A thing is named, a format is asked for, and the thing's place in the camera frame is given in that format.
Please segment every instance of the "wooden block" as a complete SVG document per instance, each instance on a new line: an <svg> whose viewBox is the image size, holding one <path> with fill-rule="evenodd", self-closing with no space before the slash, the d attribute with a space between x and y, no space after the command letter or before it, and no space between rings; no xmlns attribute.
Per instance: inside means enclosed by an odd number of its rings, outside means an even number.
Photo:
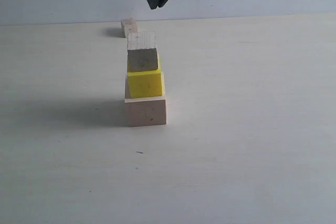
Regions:
<svg viewBox="0 0 336 224"><path fill-rule="evenodd" d="M138 32L138 27L136 25L134 18L128 18L121 21L121 29L125 38L128 38L129 33Z"/></svg>
<svg viewBox="0 0 336 224"><path fill-rule="evenodd" d="M155 32L143 31L128 36L128 62L131 72L158 69Z"/></svg>
<svg viewBox="0 0 336 224"><path fill-rule="evenodd" d="M156 70L127 72L127 79L131 98L162 96L163 80L160 61Z"/></svg>
<svg viewBox="0 0 336 224"><path fill-rule="evenodd" d="M149 126L167 124L165 86L162 74L162 96L130 98L128 80L125 81L125 107L129 125Z"/></svg>

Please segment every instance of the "white table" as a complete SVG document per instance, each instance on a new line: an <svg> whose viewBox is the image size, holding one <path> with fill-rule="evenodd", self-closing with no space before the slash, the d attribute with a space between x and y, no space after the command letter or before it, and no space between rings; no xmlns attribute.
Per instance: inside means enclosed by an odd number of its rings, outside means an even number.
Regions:
<svg viewBox="0 0 336 224"><path fill-rule="evenodd" d="M119 23L0 27L0 223L336 223L336 14L138 25L167 126L126 126Z"/></svg>

